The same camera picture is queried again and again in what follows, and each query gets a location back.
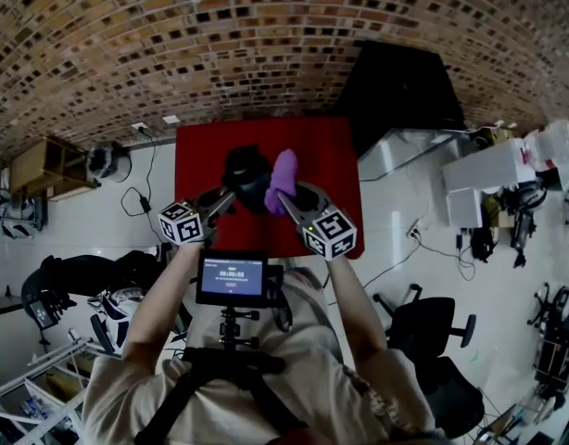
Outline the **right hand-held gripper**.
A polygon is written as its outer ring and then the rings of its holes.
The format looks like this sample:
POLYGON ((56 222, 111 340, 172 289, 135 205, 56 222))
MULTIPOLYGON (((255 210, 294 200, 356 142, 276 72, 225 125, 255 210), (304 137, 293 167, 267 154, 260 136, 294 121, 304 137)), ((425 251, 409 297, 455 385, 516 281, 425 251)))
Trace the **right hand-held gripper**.
POLYGON ((333 261, 356 247, 357 227, 343 211, 332 209, 332 200, 319 186, 298 182, 295 197, 282 191, 277 196, 297 225, 308 224, 302 228, 301 236, 313 253, 333 261))

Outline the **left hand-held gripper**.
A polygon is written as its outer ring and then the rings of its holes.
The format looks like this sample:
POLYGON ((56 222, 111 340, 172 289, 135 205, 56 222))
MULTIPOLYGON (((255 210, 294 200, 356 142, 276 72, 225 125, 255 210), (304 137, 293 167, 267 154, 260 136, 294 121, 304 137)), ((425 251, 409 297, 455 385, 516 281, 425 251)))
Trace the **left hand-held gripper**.
POLYGON ((161 232, 176 246, 211 246, 217 235, 216 220, 229 211, 235 200, 233 191, 224 192, 222 186, 217 186, 199 193, 195 202, 173 202, 158 214, 161 232))

